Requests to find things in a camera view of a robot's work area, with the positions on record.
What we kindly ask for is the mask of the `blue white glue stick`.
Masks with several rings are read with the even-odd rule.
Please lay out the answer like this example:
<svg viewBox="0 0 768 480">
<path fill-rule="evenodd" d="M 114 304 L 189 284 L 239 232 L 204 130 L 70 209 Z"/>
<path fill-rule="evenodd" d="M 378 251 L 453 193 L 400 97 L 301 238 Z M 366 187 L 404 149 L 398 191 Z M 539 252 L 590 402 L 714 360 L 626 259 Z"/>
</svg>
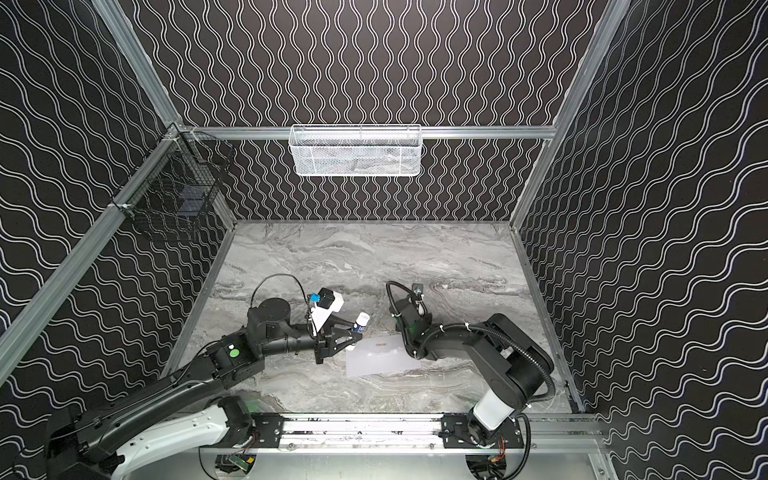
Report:
<svg viewBox="0 0 768 480">
<path fill-rule="evenodd" d="M 354 322 L 352 331 L 357 334 L 363 334 L 370 322 L 370 315 L 366 312 L 360 312 Z"/>
</svg>

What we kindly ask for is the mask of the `lavender envelope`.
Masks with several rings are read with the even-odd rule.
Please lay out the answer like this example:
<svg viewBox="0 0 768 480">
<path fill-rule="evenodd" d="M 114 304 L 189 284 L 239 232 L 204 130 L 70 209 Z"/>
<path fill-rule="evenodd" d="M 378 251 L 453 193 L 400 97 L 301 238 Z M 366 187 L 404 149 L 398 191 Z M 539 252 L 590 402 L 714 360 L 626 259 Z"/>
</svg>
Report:
<svg viewBox="0 0 768 480">
<path fill-rule="evenodd" d="M 366 338 L 346 350 L 346 373 L 350 378 L 418 370 L 422 366 L 405 350 L 398 335 Z"/>
</svg>

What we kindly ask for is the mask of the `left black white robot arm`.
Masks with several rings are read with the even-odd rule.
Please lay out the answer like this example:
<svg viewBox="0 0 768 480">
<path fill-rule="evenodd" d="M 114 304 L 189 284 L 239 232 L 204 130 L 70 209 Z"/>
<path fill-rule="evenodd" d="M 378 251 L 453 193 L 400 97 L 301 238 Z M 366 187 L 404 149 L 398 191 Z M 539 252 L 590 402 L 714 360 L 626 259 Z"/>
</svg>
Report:
<svg viewBox="0 0 768 480">
<path fill-rule="evenodd" d="M 269 356 L 311 351 L 321 363 L 360 341 L 370 317 L 343 320 L 342 304 L 332 291 L 313 294 L 307 322 L 293 325 L 288 301 L 266 299 L 248 310 L 244 327 L 150 386 L 99 408 L 56 412 L 44 447 L 48 478 L 122 479 L 192 448 L 251 448 L 264 436 L 228 390 L 261 372 Z"/>
</svg>

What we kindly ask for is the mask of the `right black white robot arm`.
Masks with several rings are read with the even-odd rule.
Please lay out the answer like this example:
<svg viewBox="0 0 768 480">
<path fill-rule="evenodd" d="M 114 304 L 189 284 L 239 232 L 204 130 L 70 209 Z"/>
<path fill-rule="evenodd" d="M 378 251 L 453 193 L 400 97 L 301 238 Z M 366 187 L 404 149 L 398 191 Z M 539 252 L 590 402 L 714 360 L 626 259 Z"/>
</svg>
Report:
<svg viewBox="0 0 768 480">
<path fill-rule="evenodd" d="M 406 353 L 415 360 L 468 359 L 488 385 L 468 414 L 473 436 L 489 437 L 531 403 L 554 397 L 550 355 L 510 318 L 496 313 L 480 323 L 436 323 L 422 294 L 405 292 L 387 297 Z"/>
</svg>

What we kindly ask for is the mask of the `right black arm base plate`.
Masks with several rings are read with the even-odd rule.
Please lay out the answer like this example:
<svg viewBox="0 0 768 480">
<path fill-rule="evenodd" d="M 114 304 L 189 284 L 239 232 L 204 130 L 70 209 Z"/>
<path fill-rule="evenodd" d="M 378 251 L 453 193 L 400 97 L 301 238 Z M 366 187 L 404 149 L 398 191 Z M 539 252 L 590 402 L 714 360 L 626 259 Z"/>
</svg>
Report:
<svg viewBox="0 0 768 480">
<path fill-rule="evenodd" d="M 514 419 L 505 419 L 495 430 L 489 430 L 470 414 L 445 414 L 440 420 L 437 435 L 448 449 L 505 448 L 524 446 L 521 428 Z"/>
</svg>

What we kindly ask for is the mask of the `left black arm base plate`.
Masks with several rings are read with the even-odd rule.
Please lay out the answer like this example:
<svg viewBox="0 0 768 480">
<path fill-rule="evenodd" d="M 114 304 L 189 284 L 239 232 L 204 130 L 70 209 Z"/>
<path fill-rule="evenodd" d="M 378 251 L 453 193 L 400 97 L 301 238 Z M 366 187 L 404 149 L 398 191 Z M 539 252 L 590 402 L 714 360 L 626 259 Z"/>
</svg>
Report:
<svg viewBox="0 0 768 480">
<path fill-rule="evenodd" d="M 247 437 L 235 445 L 238 450 L 277 448 L 280 445 L 286 418 L 278 413 L 252 415 Z"/>
</svg>

